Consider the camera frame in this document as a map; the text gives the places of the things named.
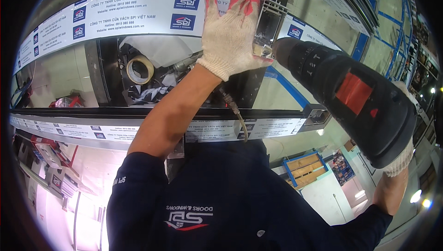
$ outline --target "masking tape roll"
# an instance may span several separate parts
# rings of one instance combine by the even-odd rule
[[[147,78],[141,78],[136,75],[135,71],[132,68],[132,63],[135,61],[141,62],[144,66],[146,66]],[[144,55],[138,55],[128,62],[128,65],[126,65],[126,73],[128,74],[128,77],[131,79],[132,82],[135,82],[139,85],[144,85],[149,82],[149,80],[151,80],[152,76],[154,75],[154,66]]]

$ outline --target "ceiling light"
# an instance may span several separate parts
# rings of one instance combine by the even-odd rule
[[[425,199],[425,200],[423,200],[422,205],[423,205],[423,207],[425,207],[425,208],[429,208],[430,205],[431,205],[431,202],[430,202],[428,199]]]
[[[418,200],[420,200],[420,195],[421,195],[421,189],[417,190],[416,193],[414,193],[414,195],[411,197],[411,203],[416,203],[418,202]]]
[[[364,195],[364,193],[365,193],[364,190],[359,191],[359,192],[355,195],[355,198],[360,198],[360,197],[362,197],[362,196]]]

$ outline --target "work glove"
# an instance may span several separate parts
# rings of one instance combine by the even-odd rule
[[[407,87],[404,84],[404,82],[401,81],[395,81],[392,82],[397,88],[399,88],[407,97],[410,98],[410,95],[412,95],[409,91],[407,91]],[[400,155],[397,156],[395,160],[393,160],[390,164],[382,168],[382,170],[386,173],[388,177],[394,177],[400,174],[401,171],[403,171],[409,163],[411,162],[414,154],[414,145],[413,145],[413,138],[409,140],[409,143],[403,149],[403,151],[400,153]]]
[[[205,0],[203,56],[197,60],[224,81],[231,75],[271,65],[273,60],[252,54],[260,0],[230,0],[220,16],[217,0]]]

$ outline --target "power cord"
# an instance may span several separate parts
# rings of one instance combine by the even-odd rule
[[[234,99],[232,99],[232,97],[224,91],[222,86],[219,86],[218,90],[221,93],[224,102],[234,112],[234,114],[237,115],[238,120],[240,120],[240,124],[243,127],[243,131],[245,132],[245,139],[243,140],[243,142],[247,142],[248,141],[248,130],[246,129],[245,121],[241,117],[241,114],[240,114],[240,111],[238,110],[237,104],[234,102]]]

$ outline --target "cordless drill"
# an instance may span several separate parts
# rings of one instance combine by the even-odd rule
[[[313,42],[285,37],[274,42],[272,51],[326,107],[374,168],[385,167],[406,147],[417,112],[385,77],[341,51]]]

